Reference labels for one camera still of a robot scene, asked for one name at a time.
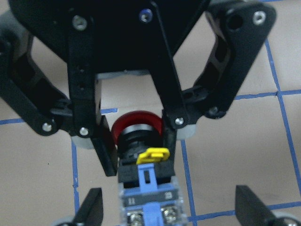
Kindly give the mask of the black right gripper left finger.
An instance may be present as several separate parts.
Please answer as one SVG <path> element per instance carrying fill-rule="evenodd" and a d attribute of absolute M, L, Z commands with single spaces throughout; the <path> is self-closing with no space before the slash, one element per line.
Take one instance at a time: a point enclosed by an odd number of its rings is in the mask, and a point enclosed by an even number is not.
<path fill-rule="evenodd" d="M 91 188 L 73 219 L 74 226 L 101 226 L 103 222 L 102 189 Z"/>

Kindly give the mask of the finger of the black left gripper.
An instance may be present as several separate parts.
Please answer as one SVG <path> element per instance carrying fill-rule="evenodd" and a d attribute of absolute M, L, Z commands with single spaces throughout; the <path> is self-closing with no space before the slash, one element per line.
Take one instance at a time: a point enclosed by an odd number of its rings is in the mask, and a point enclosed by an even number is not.
<path fill-rule="evenodd" d="M 173 74 L 165 78 L 164 72 L 154 68 L 150 74 L 163 106 L 163 146 L 170 150 L 169 159 L 174 161 L 176 141 L 195 135 L 196 125 L 187 124 L 189 118 L 178 79 Z"/>
<path fill-rule="evenodd" d="M 95 76 L 92 73 L 68 71 L 72 134 L 77 136 L 85 149 L 91 146 L 106 176 L 117 174 L 117 150 L 109 125 L 100 113 L 100 102 L 96 95 Z"/>

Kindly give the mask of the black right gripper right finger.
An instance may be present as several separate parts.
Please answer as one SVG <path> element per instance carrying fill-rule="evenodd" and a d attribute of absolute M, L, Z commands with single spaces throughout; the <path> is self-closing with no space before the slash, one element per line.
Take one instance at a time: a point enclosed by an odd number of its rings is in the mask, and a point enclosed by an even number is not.
<path fill-rule="evenodd" d="M 236 185 L 235 215 L 241 226 L 281 225 L 281 219 L 246 185 Z"/>

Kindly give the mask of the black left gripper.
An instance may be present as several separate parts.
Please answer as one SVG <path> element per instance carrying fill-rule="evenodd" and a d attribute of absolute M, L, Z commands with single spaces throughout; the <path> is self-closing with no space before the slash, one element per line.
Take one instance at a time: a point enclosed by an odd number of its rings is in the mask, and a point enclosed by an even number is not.
<path fill-rule="evenodd" d="M 0 96 L 38 134 L 72 134 L 68 71 L 152 68 L 178 79 L 173 58 L 205 15 L 215 34 L 207 64 L 182 90 L 189 121 L 223 117 L 277 14 L 257 0 L 11 0 L 0 17 Z"/>

